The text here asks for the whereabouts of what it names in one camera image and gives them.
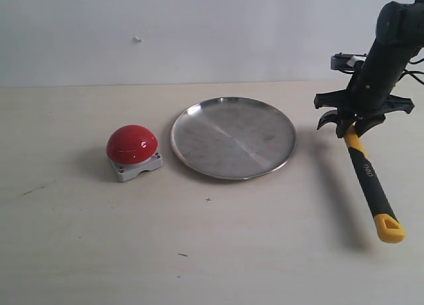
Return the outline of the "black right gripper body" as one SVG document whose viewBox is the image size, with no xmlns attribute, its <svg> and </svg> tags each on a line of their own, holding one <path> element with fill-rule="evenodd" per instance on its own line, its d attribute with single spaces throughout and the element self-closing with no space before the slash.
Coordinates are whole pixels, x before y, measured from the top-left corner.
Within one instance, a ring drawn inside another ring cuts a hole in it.
<svg viewBox="0 0 424 305">
<path fill-rule="evenodd" d="M 379 110 L 396 85 L 407 63 L 414 57 L 414 47 L 406 44 L 373 43 L 366 59 L 346 87 L 344 119 Z"/>
</svg>

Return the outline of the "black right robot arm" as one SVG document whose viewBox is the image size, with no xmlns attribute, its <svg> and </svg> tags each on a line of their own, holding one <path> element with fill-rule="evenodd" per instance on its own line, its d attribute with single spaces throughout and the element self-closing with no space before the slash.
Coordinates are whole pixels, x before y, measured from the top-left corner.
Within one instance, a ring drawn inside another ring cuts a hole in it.
<svg viewBox="0 0 424 305">
<path fill-rule="evenodd" d="M 318 128 L 334 123 L 339 138 L 347 134 L 349 127 L 362 136 L 383 123 L 387 113 L 411 113 L 413 102 L 392 95 L 392 90 L 421 49 L 423 0 L 385 4 L 377 18 L 376 38 L 367 54 L 337 53 L 331 57 L 331 69 L 351 78 L 345 89 L 315 96 L 315 108 L 329 108 L 319 119 Z"/>
</svg>

